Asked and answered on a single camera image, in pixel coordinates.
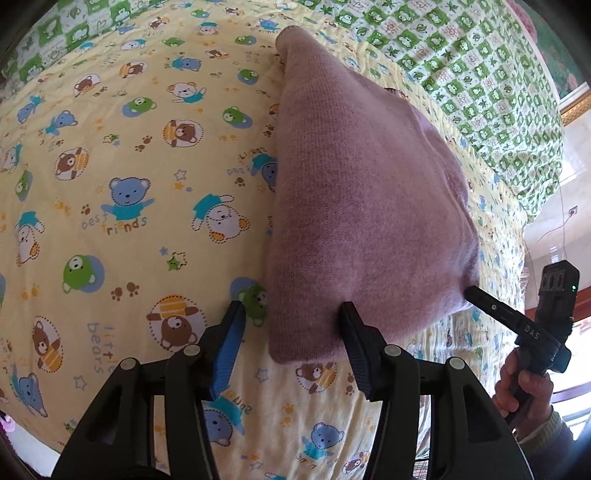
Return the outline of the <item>person's right hand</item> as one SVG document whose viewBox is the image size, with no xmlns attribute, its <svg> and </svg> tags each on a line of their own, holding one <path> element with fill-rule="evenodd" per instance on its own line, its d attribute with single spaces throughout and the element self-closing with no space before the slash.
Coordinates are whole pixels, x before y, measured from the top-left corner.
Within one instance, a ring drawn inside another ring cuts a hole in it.
<svg viewBox="0 0 591 480">
<path fill-rule="evenodd" d="M 515 429 L 517 438 L 522 440 L 550 419 L 554 384 L 548 375 L 539 376 L 520 370 L 518 352 L 518 348 L 514 349 L 501 367 L 500 380 L 495 385 L 492 401 L 501 416 L 507 417 L 509 413 L 516 412 L 520 405 L 513 389 L 519 387 L 531 396 L 532 401 L 528 408 L 522 410 L 524 417 Z"/>
</svg>

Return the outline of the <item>person's right forearm sleeve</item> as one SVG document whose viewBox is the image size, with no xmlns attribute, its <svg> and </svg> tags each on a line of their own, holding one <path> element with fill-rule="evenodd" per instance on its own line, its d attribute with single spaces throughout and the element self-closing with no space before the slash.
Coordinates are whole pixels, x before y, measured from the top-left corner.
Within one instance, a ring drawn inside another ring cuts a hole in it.
<svg viewBox="0 0 591 480">
<path fill-rule="evenodd" d="M 576 446 L 571 430 L 556 411 L 518 443 L 536 480 L 559 479 L 566 472 Z"/>
</svg>

